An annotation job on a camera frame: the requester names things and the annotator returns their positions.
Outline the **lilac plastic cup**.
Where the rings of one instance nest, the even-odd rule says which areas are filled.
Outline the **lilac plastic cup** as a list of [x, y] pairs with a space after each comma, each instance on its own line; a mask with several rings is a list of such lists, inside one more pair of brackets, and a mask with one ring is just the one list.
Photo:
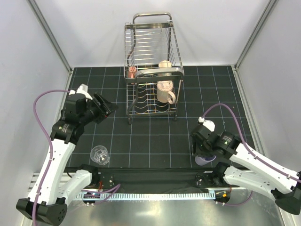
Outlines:
[[204, 166], [206, 164], [209, 164], [211, 163], [212, 161], [214, 161], [216, 159], [216, 156], [212, 156], [212, 157], [199, 157], [199, 156], [196, 156], [195, 157], [195, 163], [198, 165], [198, 166]]

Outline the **pink ceramic mug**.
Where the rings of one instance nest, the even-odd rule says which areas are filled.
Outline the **pink ceramic mug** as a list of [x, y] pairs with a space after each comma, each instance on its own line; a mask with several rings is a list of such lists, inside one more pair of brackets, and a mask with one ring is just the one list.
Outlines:
[[135, 66], [130, 66], [127, 71], [127, 78], [134, 79], [136, 72], [137, 72], [137, 68]]

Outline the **tan mug lilac inside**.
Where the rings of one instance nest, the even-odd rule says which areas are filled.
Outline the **tan mug lilac inside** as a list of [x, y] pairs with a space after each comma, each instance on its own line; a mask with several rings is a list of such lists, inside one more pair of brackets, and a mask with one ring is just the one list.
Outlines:
[[159, 81], [157, 83], [157, 100], [162, 103], [175, 104], [176, 96], [173, 88], [172, 81]]

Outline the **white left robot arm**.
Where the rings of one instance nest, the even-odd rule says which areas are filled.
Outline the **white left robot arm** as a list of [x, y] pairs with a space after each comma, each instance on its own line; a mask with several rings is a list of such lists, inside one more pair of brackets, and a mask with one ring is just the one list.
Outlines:
[[64, 220], [69, 204], [84, 188], [96, 188], [100, 182], [98, 168], [82, 164], [74, 176], [60, 186], [67, 161], [74, 151], [85, 126], [101, 123], [118, 109], [99, 93], [92, 96], [82, 91], [69, 94], [59, 120], [47, 134], [49, 149], [35, 185], [26, 198], [19, 199], [16, 209], [25, 217], [51, 226]]

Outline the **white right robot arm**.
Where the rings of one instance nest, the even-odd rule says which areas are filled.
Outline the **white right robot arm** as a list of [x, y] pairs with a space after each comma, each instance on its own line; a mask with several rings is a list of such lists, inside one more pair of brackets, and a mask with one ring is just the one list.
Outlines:
[[205, 121], [192, 130], [192, 154], [200, 158], [224, 158], [248, 171], [220, 162], [212, 172], [212, 182], [216, 186], [247, 188], [270, 198], [282, 210], [299, 215], [301, 174], [263, 156], [237, 136], [226, 131], [218, 135], [214, 129], [212, 121]]

